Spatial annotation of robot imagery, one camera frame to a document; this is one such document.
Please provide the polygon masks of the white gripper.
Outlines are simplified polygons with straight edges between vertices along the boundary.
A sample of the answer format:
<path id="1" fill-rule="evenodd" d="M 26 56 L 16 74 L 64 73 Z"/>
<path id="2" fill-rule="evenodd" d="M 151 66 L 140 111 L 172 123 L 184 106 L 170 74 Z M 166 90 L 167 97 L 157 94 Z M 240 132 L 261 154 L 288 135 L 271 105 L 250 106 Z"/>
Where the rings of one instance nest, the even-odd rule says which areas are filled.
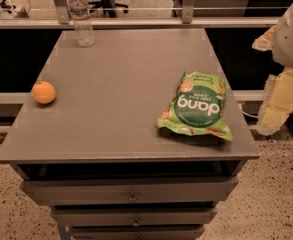
<path id="1" fill-rule="evenodd" d="M 275 62 L 285 66 L 278 76 L 270 75 L 265 83 L 263 103 L 256 130 L 269 136 L 280 130 L 293 112 L 293 3 L 279 19 L 254 40 L 252 48 L 271 51 Z"/>

